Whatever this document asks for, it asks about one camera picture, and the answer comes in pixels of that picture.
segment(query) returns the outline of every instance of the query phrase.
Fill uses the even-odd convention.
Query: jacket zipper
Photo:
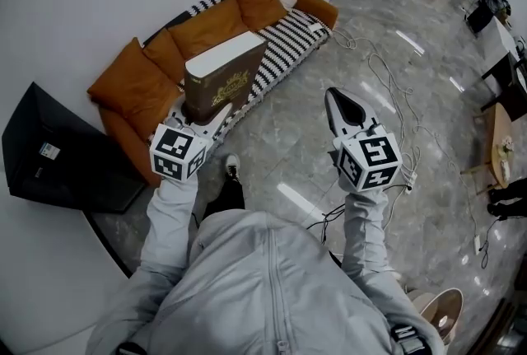
[[[271,295],[273,297],[273,322],[274,330],[277,335],[277,350],[278,355],[290,355],[291,350],[289,343],[282,340],[282,336],[287,338],[287,330],[285,328],[284,307],[282,304],[282,297],[278,293],[282,292],[280,289],[280,278],[278,277],[277,255],[276,255],[276,241],[274,239],[274,230],[269,230],[269,280],[271,283]]]

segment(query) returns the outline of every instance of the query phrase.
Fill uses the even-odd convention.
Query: person
[[[358,194],[340,176],[349,195],[339,267],[301,225],[245,210],[236,155],[225,171],[188,255],[198,180],[163,179],[147,208],[141,264],[99,320],[86,354],[443,355],[436,329],[388,265],[382,190]]]
[[[491,22],[494,14],[499,12],[505,6],[506,1],[504,0],[480,0],[478,7],[468,18],[465,16],[465,19],[469,23],[474,34],[477,34],[483,30],[489,22]]]
[[[517,180],[504,189],[488,192],[491,202],[487,205],[490,214],[496,217],[527,216],[527,178]],[[520,199],[512,204],[500,204],[500,201]]]

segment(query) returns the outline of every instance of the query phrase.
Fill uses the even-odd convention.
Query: white desk
[[[493,17],[488,26],[482,30],[480,40],[483,44],[483,52],[485,56],[483,72],[487,72],[491,69],[509,52],[511,52],[512,56],[516,59],[516,62],[520,60],[511,33],[507,31],[497,18]]]

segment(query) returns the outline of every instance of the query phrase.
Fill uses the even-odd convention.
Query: white cable
[[[448,155],[448,153],[441,146],[441,144],[439,142],[440,135],[438,133],[433,133],[427,126],[422,125],[421,124],[421,119],[417,115],[417,112],[413,109],[412,105],[410,105],[410,102],[408,101],[408,97],[413,94],[413,89],[411,87],[403,89],[397,83],[397,80],[395,79],[395,75],[389,69],[389,66],[386,63],[386,61],[382,58],[382,56],[380,56],[379,51],[377,50],[377,48],[375,46],[375,43],[373,43],[370,39],[368,39],[367,37],[353,38],[353,36],[351,34],[349,34],[345,30],[344,31],[339,31],[337,29],[334,29],[333,33],[336,33],[337,35],[343,37],[346,40],[346,43],[343,43],[342,41],[337,39],[336,35],[333,35],[333,37],[335,38],[335,41],[338,43],[338,45],[343,47],[343,48],[345,48],[345,49],[354,50],[354,49],[357,48],[357,41],[358,40],[365,40],[368,43],[370,43],[371,46],[373,47],[373,49],[375,50],[375,52],[372,52],[369,55],[369,57],[368,57],[368,67],[375,74],[375,76],[379,80],[380,84],[382,84],[382,86],[384,88],[386,88],[386,90],[388,90],[388,93],[389,93],[390,97],[392,98],[392,101],[394,102],[394,108],[395,108],[395,111],[397,113],[397,116],[399,117],[399,120],[401,122],[401,129],[400,129],[400,136],[399,136],[399,148],[401,149],[401,155],[402,156],[406,156],[410,160],[410,167],[407,167],[406,165],[404,165],[404,162],[403,162],[403,165],[401,166],[401,170],[400,170],[401,176],[404,178],[405,182],[408,183],[410,181],[411,177],[416,172],[416,170],[417,170],[417,168],[419,166],[419,162],[421,161],[421,148],[419,146],[412,146],[412,154],[409,154],[407,152],[403,152],[404,141],[406,139],[406,129],[404,127],[404,114],[403,114],[403,111],[401,110],[401,108],[399,106],[399,103],[397,102],[397,99],[395,98],[395,94],[394,94],[395,90],[397,90],[397,91],[399,91],[399,92],[401,92],[403,94],[404,100],[406,102],[406,105],[410,109],[410,111],[412,112],[412,114],[413,114],[413,116],[414,116],[414,118],[416,120],[416,124],[412,128],[412,132],[414,134],[416,134],[416,133],[418,133],[419,129],[424,129],[425,131],[427,131],[436,140],[437,146],[439,147],[441,152],[448,159],[448,166],[453,167],[455,169],[455,172],[456,172],[459,180],[463,184],[463,186],[465,188],[465,191],[467,193],[469,214],[470,214],[470,217],[472,218],[472,221],[473,221],[473,224],[474,224],[474,236],[476,236],[478,234],[478,222],[476,221],[476,217],[473,215],[473,212],[472,212],[472,204],[471,204],[471,201],[470,201],[469,187],[464,182],[463,177],[461,176],[461,174],[459,172],[459,167],[455,164],[455,162],[452,160],[452,158]],[[371,60],[373,59],[373,57],[377,57],[382,62],[382,64],[385,66],[386,71],[389,74],[388,83],[386,83],[380,77],[378,72],[371,66]],[[386,230],[386,228],[388,227],[388,225],[392,221],[392,218],[394,216],[395,204],[397,203],[397,200],[399,199],[399,197],[401,195],[403,195],[403,192],[404,192],[404,189],[401,190],[399,195],[396,197],[394,203],[392,204],[392,208],[390,209],[390,212],[389,212],[388,221],[384,225],[383,229]]]

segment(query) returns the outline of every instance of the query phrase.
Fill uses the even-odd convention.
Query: gray marble floor
[[[386,230],[386,245],[392,266],[405,282],[427,292],[450,287],[464,294],[464,311],[457,337],[449,353],[464,353],[487,323],[499,299],[511,284],[515,268],[525,251],[527,222],[499,222],[489,236],[489,261],[481,268],[483,255],[473,252],[474,223],[467,194],[457,168],[479,162],[485,125],[475,121],[481,104],[492,94],[479,80],[483,57],[478,41],[463,22],[464,0],[332,0],[339,8],[338,28],[355,37],[375,42],[402,90],[412,88],[408,101],[425,129],[413,131],[415,117],[404,94],[395,92],[406,130],[403,150],[421,150],[417,183],[410,195],[398,200]],[[424,49],[421,56],[397,32]],[[343,203],[344,193],[336,182],[327,151],[332,136],[324,110],[324,91],[345,87],[368,100],[382,122],[397,136],[400,120],[388,91],[369,66],[372,47],[358,40],[354,50],[330,39],[315,51],[286,81],[278,85],[228,135],[223,146],[198,173],[200,190],[194,211],[201,217],[208,200],[216,198],[222,185],[222,158],[236,152],[241,159],[240,178],[247,208],[262,209],[304,225],[320,213]],[[371,59],[383,82],[388,73],[379,59]],[[527,174],[527,122],[514,124],[516,145],[513,176]],[[474,197],[476,189],[490,182],[486,173],[465,176],[469,187],[477,233],[482,237],[493,218],[487,214],[487,197]],[[390,203],[400,189],[388,191]],[[148,230],[146,191],[122,217],[98,215],[97,221],[126,264],[134,269]],[[343,218],[331,222],[326,245],[343,252]],[[311,228],[317,236],[320,229]]]

